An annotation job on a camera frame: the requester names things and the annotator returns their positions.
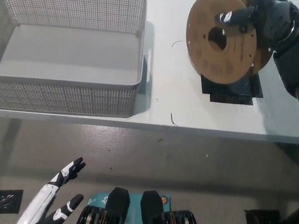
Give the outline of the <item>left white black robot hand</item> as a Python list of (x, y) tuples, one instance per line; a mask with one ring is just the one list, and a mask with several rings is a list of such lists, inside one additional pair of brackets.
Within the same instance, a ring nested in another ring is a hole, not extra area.
[(66, 204), (49, 215), (47, 215), (47, 212), (60, 188), (68, 181), (77, 178), (78, 173), (85, 167), (85, 164), (83, 158), (79, 157), (56, 173), (38, 191), (16, 224), (63, 224), (83, 201), (84, 196), (82, 194), (75, 195)]

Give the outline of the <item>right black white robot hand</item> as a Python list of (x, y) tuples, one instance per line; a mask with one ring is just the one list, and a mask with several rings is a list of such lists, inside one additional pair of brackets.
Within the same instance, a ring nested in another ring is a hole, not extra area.
[(244, 8), (218, 13), (214, 20), (217, 25), (237, 27), (243, 34), (252, 27), (261, 42), (278, 52), (294, 29), (292, 6), (288, 0), (246, 0)]

